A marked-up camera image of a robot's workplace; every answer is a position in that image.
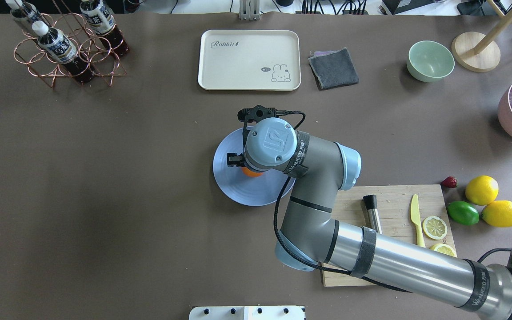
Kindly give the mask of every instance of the white bottle cap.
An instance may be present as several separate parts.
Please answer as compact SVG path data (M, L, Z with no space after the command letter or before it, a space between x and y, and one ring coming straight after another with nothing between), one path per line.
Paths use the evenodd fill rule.
M45 24L42 21L35 21L32 28L33 28L33 31L35 31L35 33L38 36L43 36L43 35L47 34L47 32L48 32L47 24Z
M20 6L23 6L22 0L5 0L5 2L8 3L9 8L16 10L20 8Z

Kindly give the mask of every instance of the light blue joint cap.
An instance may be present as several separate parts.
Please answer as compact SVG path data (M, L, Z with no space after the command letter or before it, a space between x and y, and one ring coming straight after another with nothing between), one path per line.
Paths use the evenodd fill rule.
M290 160L296 144L297 136L288 122L280 118L266 118L248 133L246 151L254 162L274 167Z
M361 155L357 150L343 146L339 142L335 143L339 146L343 160L343 183L339 190L349 190L355 185L361 174Z
M280 238L284 241L284 244L286 245L286 247L288 249L290 249L291 252L295 253L298 257L302 258L303 260L305 260L309 263L313 263L313 264L318 263L317 261L313 261L310 257L307 257L307 255L305 253L303 253L300 249L297 249L297 247L295 245L293 245L293 243L291 243L283 235L283 233L281 231L279 231L279 232L280 232ZM287 253L286 250L284 250L284 248L278 241L276 241L275 252L276 252L276 258L278 258L278 260L280 260L283 264L287 265L288 267L291 267L296 270L306 271L306 272L315 270L315 268L310 267L308 265L305 265L305 264L295 260L290 255L290 253Z

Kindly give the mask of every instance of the wooden cutting board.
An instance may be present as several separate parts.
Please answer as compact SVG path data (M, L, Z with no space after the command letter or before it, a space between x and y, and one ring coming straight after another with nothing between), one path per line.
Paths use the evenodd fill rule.
M365 222L366 208L364 208L362 197L371 194L376 195L380 227L384 235L416 244L416 228L410 221L410 201L412 195L418 194L421 221L429 216L438 216L445 221L448 227L447 235L441 240L433 240L424 235L426 247L432 247L437 243L446 243L455 249L452 229L449 225L444 197L439 184L353 187L348 191L339 191L333 207L333 219L353 225L368 226L368 222ZM362 279L333 272L322 271L321 278L324 286L373 285Z

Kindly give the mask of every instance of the bottle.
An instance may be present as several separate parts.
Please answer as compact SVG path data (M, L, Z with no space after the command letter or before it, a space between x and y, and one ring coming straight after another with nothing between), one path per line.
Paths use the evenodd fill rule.
M112 51L118 56L123 56L130 51L122 32L114 22L114 17L102 0L82 0L80 11L96 35L101 37L100 41L106 48L111 45Z
M29 4L28 2L23 2L22 0L5 0L11 8L11 15L13 16L13 20L20 26L21 29L27 34L31 34L32 29L31 26L35 21L42 21L47 26L47 21L41 16L41 13L37 10L37 8Z
M33 24L33 31L38 36L37 44L57 63L62 64L79 83L87 83L94 77L94 67L80 59L78 49L64 36L63 31L49 27L42 21Z

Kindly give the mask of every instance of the black box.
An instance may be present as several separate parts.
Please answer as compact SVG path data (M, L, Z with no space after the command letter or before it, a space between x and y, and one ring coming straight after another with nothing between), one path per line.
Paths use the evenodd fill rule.
M390 14L407 12L427 4L434 4L434 0L382 0Z

